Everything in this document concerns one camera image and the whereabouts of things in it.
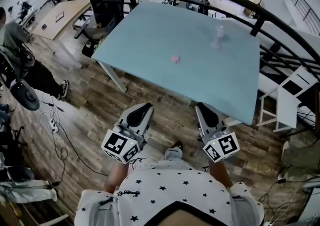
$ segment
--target white star-print shirt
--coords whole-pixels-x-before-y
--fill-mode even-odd
[[[215,226],[259,226],[264,219],[244,183],[226,189],[185,162],[159,161],[132,172],[114,194],[84,190],[74,224],[153,226],[181,209]]]

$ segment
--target black pants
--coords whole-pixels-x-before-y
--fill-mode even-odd
[[[36,60],[34,66],[28,71],[25,81],[34,89],[58,97],[63,88],[56,83],[52,73],[40,61]]]

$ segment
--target light blue table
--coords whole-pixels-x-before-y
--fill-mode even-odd
[[[215,50],[211,42],[218,26],[223,26],[225,36]],[[173,55],[180,56],[178,63],[171,61]],[[126,88],[110,66],[252,124],[259,40],[232,21],[141,3],[108,35],[93,58],[122,91]]]

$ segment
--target black star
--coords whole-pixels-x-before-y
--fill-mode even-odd
[[[139,219],[138,219],[138,216],[132,216],[132,218],[130,220],[136,221],[136,220],[139,220]]]

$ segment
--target black and white marker cube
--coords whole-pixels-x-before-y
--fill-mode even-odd
[[[232,156],[240,150],[239,143],[234,132],[223,135],[220,138],[210,140],[203,148],[213,162],[219,162]]]
[[[112,130],[108,130],[101,148],[109,157],[124,164],[140,152],[137,141]]]

